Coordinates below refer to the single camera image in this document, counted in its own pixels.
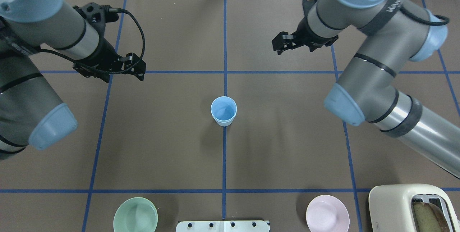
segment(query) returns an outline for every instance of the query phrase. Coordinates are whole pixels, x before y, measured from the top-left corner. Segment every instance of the black cable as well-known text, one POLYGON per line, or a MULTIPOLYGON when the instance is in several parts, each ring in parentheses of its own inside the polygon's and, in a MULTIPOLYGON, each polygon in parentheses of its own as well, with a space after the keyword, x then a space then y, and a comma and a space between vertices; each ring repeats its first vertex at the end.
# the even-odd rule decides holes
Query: black cable
POLYGON ((87 66, 85 64, 82 64, 82 63, 79 63, 79 61, 77 60, 74 60, 64 54, 61 54, 57 51, 54 51, 54 50, 44 50, 44 49, 39 49, 38 51, 39 52, 46 52, 46 53, 51 53, 51 54, 54 54, 54 55, 57 55, 59 57, 62 57, 66 60, 69 60, 70 62, 78 65, 78 66, 81 66, 82 68, 86 68, 88 70, 92 70, 94 72, 97 72, 97 73, 104 73, 104 74, 123 74, 123 73, 128 73, 129 71, 131 71, 131 69, 133 69, 139 62, 142 61, 142 58, 143 58, 143 55, 144 55, 144 52, 145 52, 145 36, 144 36, 144 33, 142 31, 142 28, 138 22, 138 20, 133 16, 132 13, 130 13, 128 10, 126 9, 122 9, 122 8, 111 8, 109 10, 112 10, 114 12, 117 12, 117 13, 124 13, 124 14, 128 14, 132 19, 133 21, 135 22, 136 26, 138 27, 140 33, 141 33, 141 37, 142 37, 142 52, 141 52, 141 55, 139 57, 139 60, 134 63, 133 65, 131 65, 130 67, 128 67, 127 69, 125 70, 122 70, 122 71, 105 71, 105 70, 100 70, 100 69, 97 69, 97 68, 94 68, 94 67, 91 67, 91 66, 87 66))
POLYGON ((404 15, 409 17, 410 19, 413 19, 414 21, 416 21, 418 23, 429 25, 429 26, 443 26, 443 25, 446 25, 446 24, 448 24, 450 22, 450 19, 448 17, 442 16, 442 15, 435 15, 435 16, 438 19, 441 19, 443 22, 431 22, 431 21, 427 21, 425 19, 421 19, 420 17, 417 17, 416 15, 412 14, 411 12, 409 12, 408 9, 406 9, 404 6, 401 6, 401 8, 399 10, 401 11, 401 13, 403 13, 404 15))

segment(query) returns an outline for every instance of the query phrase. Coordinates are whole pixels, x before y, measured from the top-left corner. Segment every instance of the green bowl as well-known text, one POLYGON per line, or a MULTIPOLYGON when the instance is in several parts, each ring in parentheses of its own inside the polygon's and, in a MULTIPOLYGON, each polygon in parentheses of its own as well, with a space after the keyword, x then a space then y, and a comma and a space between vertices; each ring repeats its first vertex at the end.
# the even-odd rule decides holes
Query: green bowl
POLYGON ((115 232, 154 232, 158 223, 155 205, 146 198, 131 198, 117 209, 115 232))

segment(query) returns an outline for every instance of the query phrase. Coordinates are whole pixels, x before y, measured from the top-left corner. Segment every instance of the white bracket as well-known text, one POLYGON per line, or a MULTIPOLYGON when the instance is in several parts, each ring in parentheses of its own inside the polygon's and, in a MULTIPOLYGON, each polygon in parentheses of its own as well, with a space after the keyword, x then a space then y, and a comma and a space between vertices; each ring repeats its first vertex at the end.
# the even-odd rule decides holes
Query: white bracket
POLYGON ((179 222, 176 232, 270 232, 266 220, 179 222))

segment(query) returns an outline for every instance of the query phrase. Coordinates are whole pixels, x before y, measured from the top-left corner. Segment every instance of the bread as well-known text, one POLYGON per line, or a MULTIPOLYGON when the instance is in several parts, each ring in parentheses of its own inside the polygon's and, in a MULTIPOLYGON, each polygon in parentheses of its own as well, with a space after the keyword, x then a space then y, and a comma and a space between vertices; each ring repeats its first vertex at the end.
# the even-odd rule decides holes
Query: bread
POLYGON ((429 203, 413 203, 418 232, 450 232, 442 211, 429 203))

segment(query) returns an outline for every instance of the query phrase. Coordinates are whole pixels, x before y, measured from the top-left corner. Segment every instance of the gray robot arm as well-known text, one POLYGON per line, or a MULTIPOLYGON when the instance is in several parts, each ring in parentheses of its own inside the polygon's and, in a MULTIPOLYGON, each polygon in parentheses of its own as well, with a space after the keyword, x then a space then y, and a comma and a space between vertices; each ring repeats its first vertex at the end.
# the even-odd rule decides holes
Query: gray robot arm
POLYGON ((71 7, 64 0, 0 0, 0 159, 29 144, 45 149, 78 125, 29 55, 60 55, 80 74, 105 82, 112 73, 143 80, 143 53, 122 57, 104 38, 105 23, 122 11, 95 3, 71 7), (40 49, 43 43, 55 51, 40 49))
POLYGON ((408 60, 424 60, 439 49, 447 37, 445 22, 409 0, 303 0, 303 5, 297 31, 273 39, 278 54, 331 45, 349 25, 368 36, 325 107, 348 124, 375 124, 460 178, 460 129, 391 86, 408 60))

